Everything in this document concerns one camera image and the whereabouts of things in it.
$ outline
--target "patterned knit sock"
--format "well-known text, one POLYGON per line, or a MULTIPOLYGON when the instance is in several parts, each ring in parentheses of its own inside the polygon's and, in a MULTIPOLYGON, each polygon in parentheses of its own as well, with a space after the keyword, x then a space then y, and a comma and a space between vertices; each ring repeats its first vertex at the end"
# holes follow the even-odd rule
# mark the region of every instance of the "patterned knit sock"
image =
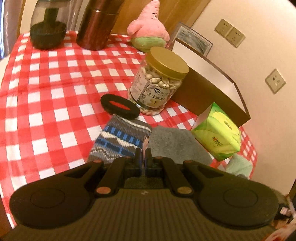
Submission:
POLYGON ((150 136, 151 129, 143 121, 113 115, 96 139, 88 162, 99 159, 104 163, 111 163, 121 156, 134 156, 136 148, 142 148, 144 137, 150 136))

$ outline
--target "framed picture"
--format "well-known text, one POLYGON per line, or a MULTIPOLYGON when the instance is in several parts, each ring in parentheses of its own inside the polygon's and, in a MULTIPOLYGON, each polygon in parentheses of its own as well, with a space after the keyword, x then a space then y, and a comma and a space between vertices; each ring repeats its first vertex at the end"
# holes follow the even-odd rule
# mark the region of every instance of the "framed picture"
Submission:
POLYGON ((178 24, 176 30, 170 38, 170 41, 167 44, 167 48, 170 49, 170 46, 173 45, 176 38, 187 43, 205 57, 208 55, 213 46, 209 40, 183 23, 178 24))

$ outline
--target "screw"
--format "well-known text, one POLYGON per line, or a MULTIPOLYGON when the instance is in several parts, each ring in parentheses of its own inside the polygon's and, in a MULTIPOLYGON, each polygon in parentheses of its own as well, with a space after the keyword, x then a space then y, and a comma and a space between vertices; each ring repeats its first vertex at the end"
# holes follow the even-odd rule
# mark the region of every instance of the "screw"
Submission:
POLYGON ((177 192, 179 194, 190 194, 190 193, 192 193, 192 189, 190 187, 179 187, 177 189, 177 192))
POLYGON ((109 187, 99 187, 96 189, 98 194, 109 194, 111 192, 111 188, 109 187))

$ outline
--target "patrick star plush toy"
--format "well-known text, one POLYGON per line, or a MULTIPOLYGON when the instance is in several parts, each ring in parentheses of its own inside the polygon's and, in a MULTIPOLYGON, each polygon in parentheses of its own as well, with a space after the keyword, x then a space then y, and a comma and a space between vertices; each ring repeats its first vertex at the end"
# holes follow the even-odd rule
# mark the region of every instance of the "patrick star plush toy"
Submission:
POLYGON ((164 25, 158 20, 159 5, 159 0, 148 3, 138 19, 132 21, 127 28, 133 46, 145 53, 153 46, 165 47, 170 39, 164 25))

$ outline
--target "wall socket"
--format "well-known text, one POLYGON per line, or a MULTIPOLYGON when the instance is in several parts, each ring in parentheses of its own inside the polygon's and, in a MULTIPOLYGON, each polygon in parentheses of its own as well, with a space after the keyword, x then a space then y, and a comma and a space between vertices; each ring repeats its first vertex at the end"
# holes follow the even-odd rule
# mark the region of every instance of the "wall socket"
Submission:
POLYGON ((226 36, 228 42, 230 42, 235 48, 237 48, 245 38, 246 36, 236 28, 233 28, 226 36))
POLYGON ((222 37, 226 37, 227 34, 232 30, 232 28, 233 26, 229 22, 221 19, 221 21, 216 26, 215 31, 222 37))
POLYGON ((277 69, 272 71, 272 73, 265 79, 265 82, 274 94, 286 84, 286 81, 277 69))

